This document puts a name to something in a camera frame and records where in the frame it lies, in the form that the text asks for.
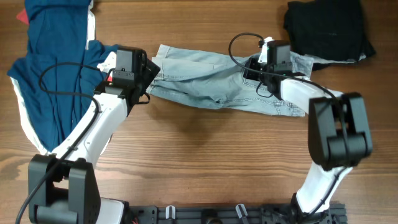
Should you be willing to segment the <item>light blue denim shorts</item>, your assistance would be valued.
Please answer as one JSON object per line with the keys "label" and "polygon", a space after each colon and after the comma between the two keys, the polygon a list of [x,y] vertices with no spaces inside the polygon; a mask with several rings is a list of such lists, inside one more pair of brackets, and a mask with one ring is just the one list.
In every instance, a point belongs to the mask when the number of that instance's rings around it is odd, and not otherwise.
{"label": "light blue denim shorts", "polygon": [[245,78],[229,55],[161,45],[152,61],[160,72],[147,89],[151,95],[211,110],[229,108],[293,117],[305,114],[271,96],[259,81]]}

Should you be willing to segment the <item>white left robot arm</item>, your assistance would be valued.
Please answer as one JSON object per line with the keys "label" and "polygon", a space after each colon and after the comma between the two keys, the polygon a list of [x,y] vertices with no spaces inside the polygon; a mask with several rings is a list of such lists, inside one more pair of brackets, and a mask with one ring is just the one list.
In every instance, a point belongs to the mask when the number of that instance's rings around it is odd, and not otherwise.
{"label": "white left robot arm", "polygon": [[129,203],[100,195],[94,168],[107,142],[159,73],[149,59],[117,59],[113,79],[103,80],[75,129],[51,153],[29,163],[32,223],[130,223]]}

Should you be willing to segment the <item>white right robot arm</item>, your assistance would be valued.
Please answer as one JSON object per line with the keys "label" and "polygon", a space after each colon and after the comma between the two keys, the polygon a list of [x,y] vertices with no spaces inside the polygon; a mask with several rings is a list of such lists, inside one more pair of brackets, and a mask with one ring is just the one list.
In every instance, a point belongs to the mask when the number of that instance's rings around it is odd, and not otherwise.
{"label": "white right robot arm", "polygon": [[287,62],[263,65],[250,58],[242,68],[265,85],[271,96],[308,114],[312,164],[303,185],[282,214],[291,223],[325,220],[341,181],[373,151],[363,97],[359,93],[329,90]]}

